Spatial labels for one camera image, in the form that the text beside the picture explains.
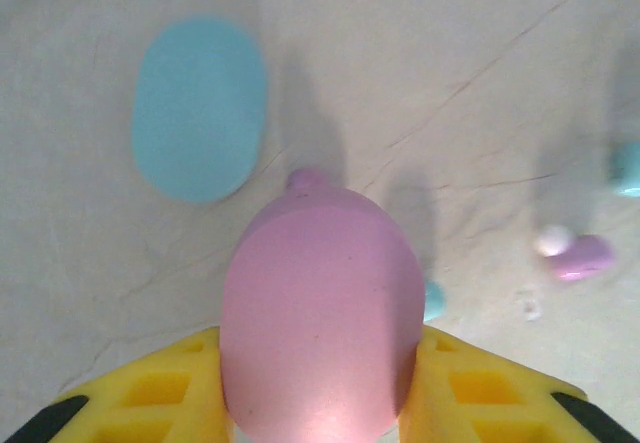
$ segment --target floor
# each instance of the floor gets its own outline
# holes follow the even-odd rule
[[[205,11],[259,35],[271,118],[251,180],[198,206],[136,171],[130,116],[152,37]],[[639,43],[640,0],[0,0],[0,440],[216,324],[239,235],[309,163],[405,228],[448,295],[435,326],[640,433],[640,202],[605,171],[640,136]],[[615,269],[553,281],[548,222],[609,238]]]

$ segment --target blue foam shape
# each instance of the blue foam shape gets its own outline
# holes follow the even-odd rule
[[[623,196],[640,197],[640,142],[618,147],[611,157],[611,184]]]
[[[427,301],[424,307],[424,322],[441,316],[447,306],[444,290],[435,281],[426,285]]]
[[[233,23],[179,21],[147,50],[133,109],[133,153],[159,190],[193,202],[224,198],[260,155],[267,104],[262,55]]]

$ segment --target white ball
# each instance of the white ball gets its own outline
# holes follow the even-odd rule
[[[559,225],[545,226],[534,243],[542,256],[556,256],[564,253],[573,244],[575,236],[568,228]]]

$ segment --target yellow object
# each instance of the yellow object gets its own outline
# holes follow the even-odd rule
[[[218,340],[210,328],[60,396],[89,402],[51,443],[231,443]]]
[[[578,388],[425,326],[402,443],[598,443],[551,396]]]

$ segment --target teal object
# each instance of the teal object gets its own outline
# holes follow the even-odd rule
[[[620,195],[640,197],[640,142],[626,143],[613,153],[611,184]]]
[[[444,290],[435,281],[428,281],[426,285],[427,301],[424,307],[424,322],[441,316],[447,306]]]
[[[245,30],[207,16],[175,23],[142,61],[133,109],[136,164],[171,197],[224,198],[258,161],[266,104],[262,55]]]

